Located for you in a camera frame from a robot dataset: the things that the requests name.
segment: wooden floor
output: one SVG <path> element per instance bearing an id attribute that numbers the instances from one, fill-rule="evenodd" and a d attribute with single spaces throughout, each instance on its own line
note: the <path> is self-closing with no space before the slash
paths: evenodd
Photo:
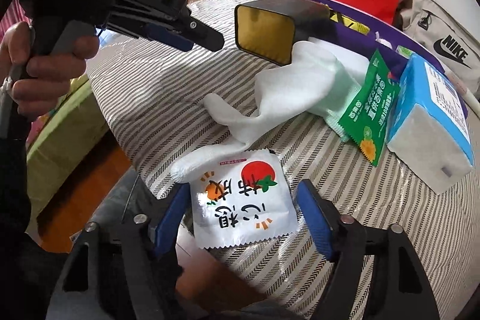
<path id="1" fill-rule="evenodd" d="M 107 133 L 38 217 L 42 247 L 68 252 L 70 236 L 83 228 L 129 167 L 130 161 L 113 135 Z M 205 310 L 239 309 L 265 299 L 207 251 L 197 248 L 194 238 L 184 229 L 178 232 L 177 256 L 184 268 L 177 281 L 178 292 Z"/>

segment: blue tissue package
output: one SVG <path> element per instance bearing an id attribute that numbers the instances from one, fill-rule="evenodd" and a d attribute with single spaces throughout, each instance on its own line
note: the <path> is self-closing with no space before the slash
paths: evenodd
<path id="1" fill-rule="evenodd" d="M 387 146 L 438 194 L 473 169 L 458 94 L 445 76 L 416 53 L 400 77 Z"/>

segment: striped fabric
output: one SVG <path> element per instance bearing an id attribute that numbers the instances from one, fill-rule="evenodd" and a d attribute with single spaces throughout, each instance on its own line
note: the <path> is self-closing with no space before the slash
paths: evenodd
<path id="1" fill-rule="evenodd" d="M 252 0 L 204 0 L 191 5 L 201 21 L 225 36 L 223 50 L 195 46 L 183 53 L 163 44 L 125 37 L 90 60 L 87 72 L 98 104 L 119 145 L 159 198 L 172 186 L 169 166 L 200 146 L 228 136 L 201 105 L 215 92 L 249 115 L 255 110 L 254 75 L 273 64 L 235 46 L 234 7 Z M 469 116 L 475 162 L 480 122 Z M 420 257 L 442 319 L 453 319 L 480 281 L 480 183 L 478 171 L 441 196 L 435 195 L 386 150 L 372 167 L 359 149 L 315 115 L 304 113 L 265 134 L 253 146 L 274 150 L 292 196 L 309 178 L 341 213 L 361 223 L 405 227 Z M 298 210 L 300 231 L 253 245 L 211 253 L 258 290 L 309 317 L 332 265 L 316 252 Z M 191 217 L 185 217 L 191 229 Z M 369 292 L 373 257 L 364 259 L 351 319 L 360 319 Z"/>
<path id="2" fill-rule="evenodd" d="M 10 7 L 7 9 L 7 12 L 0 21 L 0 43 L 3 39 L 3 35 L 7 29 L 16 24 L 17 22 L 25 21 L 30 23 L 30 19 L 25 16 L 22 7 L 18 0 L 13 0 L 10 3 Z"/>

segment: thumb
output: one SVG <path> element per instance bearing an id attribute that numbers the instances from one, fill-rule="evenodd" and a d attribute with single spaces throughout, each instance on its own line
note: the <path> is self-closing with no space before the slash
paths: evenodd
<path id="1" fill-rule="evenodd" d="M 26 22 L 11 26 L 0 44 L 0 80 L 5 79 L 12 64 L 25 64 L 30 57 L 30 27 Z"/>

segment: curtain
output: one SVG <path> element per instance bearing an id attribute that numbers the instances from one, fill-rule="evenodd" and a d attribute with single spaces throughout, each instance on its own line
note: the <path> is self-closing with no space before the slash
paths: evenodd
<path id="1" fill-rule="evenodd" d="M 23 13 L 23 9 L 20 6 L 19 1 L 13 0 L 7 12 L 3 16 L 3 19 L 0 21 L 0 42 L 2 41 L 3 35 L 7 29 L 20 21 L 30 22 L 30 20 Z"/>

